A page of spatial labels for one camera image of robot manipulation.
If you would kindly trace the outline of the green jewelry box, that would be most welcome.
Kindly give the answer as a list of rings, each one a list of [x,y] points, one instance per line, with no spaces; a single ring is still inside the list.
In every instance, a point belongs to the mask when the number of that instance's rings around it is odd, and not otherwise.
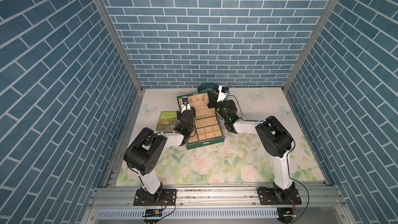
[[[180,108],[182,97],[188,97],[191,108],[195,109],[194,136],[187,141],[187,149],[191,150],[224,142],[224,133],[219,119],[216,117],[216,111],[214,108],[208,108],[207,106],[207,92],[178,96],[177,101]]]

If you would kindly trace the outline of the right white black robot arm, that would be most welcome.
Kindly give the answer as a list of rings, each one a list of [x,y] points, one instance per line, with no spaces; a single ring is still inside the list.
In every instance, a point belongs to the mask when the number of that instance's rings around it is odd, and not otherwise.
[[[237,115],[237,108],[233,100],[228,100],[228,88],[222,87],[216,93],[208,91],[209,108],[214,108],[216,115],[224,121],[224,126],[231,133],[256,134],[264,149],[273,157],[274,191],[288,194],[295,189],[290,175],[289,153],[292,151],[294,139],[274,116],[264,120],[245,120]]]

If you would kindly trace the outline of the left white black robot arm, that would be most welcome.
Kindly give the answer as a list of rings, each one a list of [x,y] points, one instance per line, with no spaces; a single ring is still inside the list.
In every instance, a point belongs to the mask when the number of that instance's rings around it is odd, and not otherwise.
[[[155,171],[162,151],[167,147],[186,144],[195,131],[194,107],[189,103],[183,103],[176,114],[179,123],[172,131],[156,132],[150,128],[143,128],[123,155],[128,168],[137,173],[142,184],[141,189],[151,196],[162,191],[162,183]]]

